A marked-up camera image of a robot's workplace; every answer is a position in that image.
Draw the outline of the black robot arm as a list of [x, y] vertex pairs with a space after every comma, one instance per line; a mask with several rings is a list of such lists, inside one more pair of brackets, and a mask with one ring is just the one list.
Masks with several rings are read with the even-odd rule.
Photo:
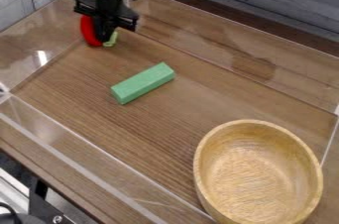
[[122, 0], [74, 0], [74, 12], [81, 14], [79, 29], [86, 44], [101, 47], [114, 39], [117, 28], [136, 30], [138, 14]]

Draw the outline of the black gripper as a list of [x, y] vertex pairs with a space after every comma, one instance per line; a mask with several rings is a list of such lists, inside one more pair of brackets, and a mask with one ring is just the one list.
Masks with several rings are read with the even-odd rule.
[[85, 16], [93, 16], [92, 21], [93, 21], [94, 37], [102, 43], [105, 41], [109, 41], [110, 36], [117, 27], [117, 23], [121, 28], [129, 31], [134, 30], [136, 22], [138, 20], [138, 14], [130, 8], [128, 8], [122, 2], [118, 3], [116, 9], [117, 23], [114, 20], [109, 20], [105, 23], [104, 27], [104, 21], [101, 17], [96, 16], [98, 14], [94, 5], [96, 0], [74, 0], [74, 1], [75, 1], [74, 12]]

